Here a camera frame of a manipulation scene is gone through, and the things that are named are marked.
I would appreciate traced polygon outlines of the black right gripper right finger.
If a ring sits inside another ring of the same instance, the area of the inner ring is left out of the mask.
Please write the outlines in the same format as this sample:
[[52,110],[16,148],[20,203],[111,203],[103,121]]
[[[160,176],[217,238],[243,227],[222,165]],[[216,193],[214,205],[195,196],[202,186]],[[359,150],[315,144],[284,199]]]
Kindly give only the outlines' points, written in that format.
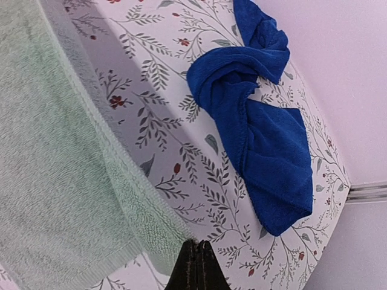
[[213,248],[206,240],[197,247],[197,289],[230,290]]

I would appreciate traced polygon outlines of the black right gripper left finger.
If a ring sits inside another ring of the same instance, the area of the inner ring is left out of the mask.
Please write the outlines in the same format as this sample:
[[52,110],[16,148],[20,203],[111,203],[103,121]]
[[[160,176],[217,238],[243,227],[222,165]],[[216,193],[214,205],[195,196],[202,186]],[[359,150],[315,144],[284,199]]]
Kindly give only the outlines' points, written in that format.
[[197,288],[197,243],[183,243],[165,290],[194,290]]

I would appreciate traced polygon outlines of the light green towel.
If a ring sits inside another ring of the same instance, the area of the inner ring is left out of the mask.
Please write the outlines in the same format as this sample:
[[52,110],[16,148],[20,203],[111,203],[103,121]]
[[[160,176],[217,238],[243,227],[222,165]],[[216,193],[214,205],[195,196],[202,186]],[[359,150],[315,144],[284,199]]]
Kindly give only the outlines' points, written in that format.
[[122,146],[75,29],[1,2],[1,265],[21,289],[85,289],[146,253],[169,275],[192,236]]

